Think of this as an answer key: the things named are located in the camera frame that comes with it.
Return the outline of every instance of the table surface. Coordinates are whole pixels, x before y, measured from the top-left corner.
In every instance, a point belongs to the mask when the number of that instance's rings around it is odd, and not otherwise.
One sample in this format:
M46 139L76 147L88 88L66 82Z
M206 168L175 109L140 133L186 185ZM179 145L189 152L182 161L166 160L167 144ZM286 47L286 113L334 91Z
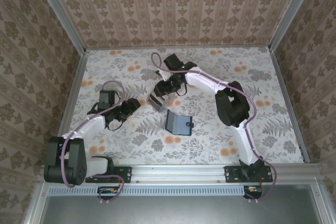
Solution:
M169 109L193 116L191 136L176 136L163 130L166 112L156 112L146 99L160 77L150 55L162 59L176 54L203 71L228 82L238 81L257 104L257 117L250 123L259 153L272 163L303 163L284 98L267 48L189 48L87 51L88 62L79 91L71 129L98 102L102 84L118 80L127 98L137 98L141 107L116 131L105 129L86 142L89 155L111 156L115 164L230 164L238 163L233 130L216 114L215 98L188 86ZM106 90L118 90L116 84Z

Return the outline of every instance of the patterned wallpaper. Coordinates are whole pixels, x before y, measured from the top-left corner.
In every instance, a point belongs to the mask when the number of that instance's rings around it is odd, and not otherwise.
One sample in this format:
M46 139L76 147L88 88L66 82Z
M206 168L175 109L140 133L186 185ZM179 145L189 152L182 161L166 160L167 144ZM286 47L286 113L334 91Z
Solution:
M304 0L276 54L310 158L336 206L336 0Z
M61 0L89 48L268 44L290 0Z
M0 223L20 223L79 56L47 0L0 0Z

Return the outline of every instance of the floral wallpaper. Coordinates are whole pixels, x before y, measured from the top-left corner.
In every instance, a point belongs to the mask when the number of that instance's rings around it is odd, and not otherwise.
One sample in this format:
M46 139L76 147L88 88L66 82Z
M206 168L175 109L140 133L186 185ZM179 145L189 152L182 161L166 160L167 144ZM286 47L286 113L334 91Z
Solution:
M304 0L276 55L308 153L336 206L336 0Z
M267 45L290 0L60 0L87 48Z
M239 153L233 129L216 114L211 96L194 86L177 97L169 109L179 115L193 116L191 136L165 131L166 111L155 111L146 101L161 80L150 55L155 49L87 51L88 63L72 118L74 129L99 99L102 84L121 81L126 98L137 98L141 107L116 131L105 129L85 143L88 155L113 157L115 164L229 164L238 163ZM302 163L298 142L270 53L265 48L160 49L162 59L175 53L185 63L192 61L205 72L226 81L238 81L255 101L257 117L251 132L260 154L272 163ZM106 90L119 90L108 84ZM112 122L116 129L119 122Z
M0 223L25 216L78 60L47 0L0 0Z

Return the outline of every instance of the floral tablecloth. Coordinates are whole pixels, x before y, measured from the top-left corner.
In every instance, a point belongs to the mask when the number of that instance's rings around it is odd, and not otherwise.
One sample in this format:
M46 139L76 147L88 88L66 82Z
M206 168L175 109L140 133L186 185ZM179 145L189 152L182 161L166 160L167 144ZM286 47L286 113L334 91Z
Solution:
M137 98L142 105L119 130L105 129L86 143L89 155L111 156L116 164L124 165L238 163L233 130L219 120L215 98L193 86L169 107L179 115L193 116L192 135L175 136L163 130L166 112L158 113L146 102L160 81L150 59L155 51L162 59L175 53L183 62L192 61L218 79L238 81L257 104L257 117L250 127L260 154L273 163L303 162L267 48L87 51L72 129L98 101L99 90L108 80L121 81L124 95ZM120 91L112 83L106 89Z

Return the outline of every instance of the purple cable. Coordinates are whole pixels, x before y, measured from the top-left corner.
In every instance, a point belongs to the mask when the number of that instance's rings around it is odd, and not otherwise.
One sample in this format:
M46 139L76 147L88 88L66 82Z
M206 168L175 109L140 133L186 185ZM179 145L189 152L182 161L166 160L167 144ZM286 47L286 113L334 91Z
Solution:
M124 181L124 179L123 179L121 176L119 176L119 175L94 175L93 177L94 177L94 178L118 178L118 179L121 180L122 184L121 184L121 188L120 188L120 190L114 195L114 197L113 197L112 199L109 199L109 201L113 201L113 200L115 200L115 199L121 194L121 192L122 192L122 190L123 190L123 188L124 188L125 181ZM98 198L99 198L99 199L103 200L103 199L101 198L101 193L102 193L103 191L106 191L106 190L109 190L109 189L108 189L108 188L104 188L104 189L102 189L102 190L99 191L99 194L98 194Z
M159 65L159 66L154 62L154 55L157 55L158 58L159 58L159 61L160 61L160 65ZM161 65L162 65L162 59L161 59L161 56L160 56L157 52L154 52L154 53L151 54L151 60L152 60L153 65L154 65L156 68L158 68L158 69L160 69L160 70L162 70L162 71L170 72L170 73L196 73L196 74L200 74L201 76L204 76L204 77L208 78L209 80L211 80L211 81L213 81L213 82L217 82L217 80L214 79L214 78L212 78L211 76L208 76L207 74L205 74L205 73L203 73L203 72L199 72L199 71L195 71L195 70L179 70L179 71L172 71L172 70L164 69L164 68L161 67ZM252 100L252 98L249 97L249 96L248 96L247 94L245 94L244 92L242 92L242 90L240 90L240 89L236 89L236 88L231 87L231 86L229 86L229 85L227 85L227 84L224 84L224 83L222 83L222 82L220 82L219 84L222 85L222 86L224 86L224 87L226 87L226 88L232 89L232 90L238 92L239 94L242 94L243 96L246 97L247 100L249 100L249 102L250 102L250 103L252 104L252 106L253 106L253 116L245 122L245 124L244 124L244 130L245 130L245 132L246 132L248 142L249 142L249 144L250 144L250 146L251 146L251 150L252 150L252 152L254 153L254 155L255 155L259 160L261 160L262 162L265 162L267 165L269 165L269 166L273 169L273 171L274 171L274 180L273 180L271 189L268 191L268 193L266 193L266 195L264 195L264 196L262 196L261 198L258 199L258 200L262 200L262 199L264 199L265 197L267 197L267 196L271 193L271 191L273 190L274 185L275 185L275 183L276 183L276 181L277 181L277 171L275 170L275 168L274 168L273 165L271 165L269 162L267 162L266 160L264 160L262 157L260 157L260 156L257 154L257 152L254 150L254 147L253 147L253 144L252 144L252 140L251 140L250 135L249 135L249 133L248 133L247 125L249 124L249 122L251 122L251 121L256 117L256 115L257 115L257 107L256 107L254 101Z
M125 89L123 87L123 85L119 82L119 81L107 81L103 84L102 86L102 89L104 88L104 86L107 84L107 83L110 83L110 82L115 82L117 83L121 89L122 89L122 93L124 94L125 93ZM115 104L113 105L112 107L104 110L104 111L101 111L95 115L92 115L91 117L89 117L88 119L86 119L84 122L82 122L77 128L75 128L68 136L67 138L65 139L64 143L63 143L63 146L62 146L62 151L61 151L61 173L62 173L62 179L63 179L63 182L64 184L69 187L69 188L73 188L75 187L75 185L71 185L69 184L69 182L67 181L67 177L65 175L65 165L64 165L64 156L65 156L65 150L66 150L66 146L70 140L70 138L75 134L75 132L78 132L85 124L87 124L90 120L100 116L101 114L105 113L105 112L108 112L110 110L113 110L116 106L118 106L120 103L122 103L124 101L124 98L122 96L122 98Z

